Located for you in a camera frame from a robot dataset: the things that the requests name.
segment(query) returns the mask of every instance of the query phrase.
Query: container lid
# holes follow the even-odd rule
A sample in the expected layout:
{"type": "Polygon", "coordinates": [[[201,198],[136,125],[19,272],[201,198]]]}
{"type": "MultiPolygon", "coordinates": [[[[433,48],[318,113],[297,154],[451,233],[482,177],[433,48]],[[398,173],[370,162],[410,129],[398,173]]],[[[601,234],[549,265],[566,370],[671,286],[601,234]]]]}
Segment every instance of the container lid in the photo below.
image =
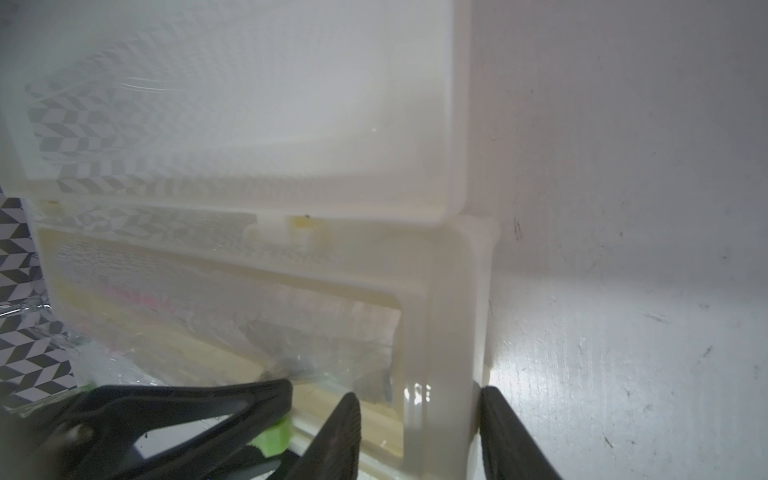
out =
{"type": "Polygon", "coordinates": [[[463,206],[468,2],[54,1],[15,27],[9,194],[424,224],[463,206]]]}

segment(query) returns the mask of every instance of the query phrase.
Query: translucent plastic bin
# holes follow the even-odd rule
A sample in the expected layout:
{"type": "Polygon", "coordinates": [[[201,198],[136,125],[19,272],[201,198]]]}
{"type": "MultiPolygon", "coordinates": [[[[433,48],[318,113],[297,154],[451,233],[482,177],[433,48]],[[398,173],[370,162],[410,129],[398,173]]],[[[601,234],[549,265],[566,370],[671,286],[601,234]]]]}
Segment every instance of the translucent plastic bin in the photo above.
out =
{"type": "Polygon", "coordinates": [[[296,244],[276,243],[275,220],[260,230],[253,214],[26,207],[51,304],[68,325],[169,383],[249,382],[277,365],[277,376],[297,380],[294,422],[305,435],[342,392],[356,391],[364,471],[463,477],[482,383],[492,220],[457,216],[424,230],[288,218],[285,238],[296,244]],[[311,340],[265,333],[267,324],[311,340]],[[364,355],[345,346],[363,337],[364,355]]]}
{"type": "Polygon", "coordinates": [[[462,478],[494,221],[466,184],[470,0],[40,0],[0,58],[0,182],[55,314],[169,383],[289,376],[293,447],[462,478]]]}
{"type": "Polygon", "coordinates": [[[8,194],[431,224],[462,208],[469,0],[34,3],[0,67],[8,194]]]}

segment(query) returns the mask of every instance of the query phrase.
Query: scuffed white surface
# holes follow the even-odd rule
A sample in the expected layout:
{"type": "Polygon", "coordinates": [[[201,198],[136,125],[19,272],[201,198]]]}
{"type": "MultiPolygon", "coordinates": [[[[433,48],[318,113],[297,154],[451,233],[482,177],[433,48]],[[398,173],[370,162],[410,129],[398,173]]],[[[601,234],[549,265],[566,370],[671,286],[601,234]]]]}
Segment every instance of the scuffed white surface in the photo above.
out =
{"type": "Polygon", "coordinates": [[[765,478],[766,13],[474,3],[491,381],[564,478],[765,478]]]}

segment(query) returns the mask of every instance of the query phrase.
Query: plastic bag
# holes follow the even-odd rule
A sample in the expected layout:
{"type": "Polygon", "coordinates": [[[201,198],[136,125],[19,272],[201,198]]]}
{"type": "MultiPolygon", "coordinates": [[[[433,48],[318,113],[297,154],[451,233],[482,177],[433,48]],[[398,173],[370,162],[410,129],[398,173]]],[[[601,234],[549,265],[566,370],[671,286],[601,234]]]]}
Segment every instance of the plastic bag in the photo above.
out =
{"type": "MultiPolygon", "coordinates": [[[[184,352],[153,347],[159,339],[151,332],[183,331],[245,356],[263,367],[252,380],[322,383],[331,390],[354,390],[370,402],[392,401],[397,309],[289,285],[285,277],[253,269],[192,264],[97,242],[64,243],[54,262],[68,282],[58,290],[88,297],[80,300],[89,311],[78,322],[94,330],[86,334],[113,353],[140,349],[156,357],[154,364],[168,365],[171,377],[185,369],[198,379],[221,375],[214,361],[205,372],[200,362],[185,362],[184,352]],[[146,328],[116,323],[98,298],[143,313],[146,328]]],[[[68,303],[77,305],[78,299],[68,303]]]]}

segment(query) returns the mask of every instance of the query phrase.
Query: green plastic part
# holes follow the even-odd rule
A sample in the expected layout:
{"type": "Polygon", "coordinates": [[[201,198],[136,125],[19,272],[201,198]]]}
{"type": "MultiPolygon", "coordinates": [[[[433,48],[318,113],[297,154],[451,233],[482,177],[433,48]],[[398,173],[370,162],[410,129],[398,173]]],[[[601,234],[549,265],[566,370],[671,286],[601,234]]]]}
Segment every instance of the green plastic part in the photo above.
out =
{"type": "Polygon", "coordinates": [[[250,444],[261,450],[264,457],[274,457],[285,452],[290,445],[292,424],[288,415],[278,423],[264,430],[250,444]]]}

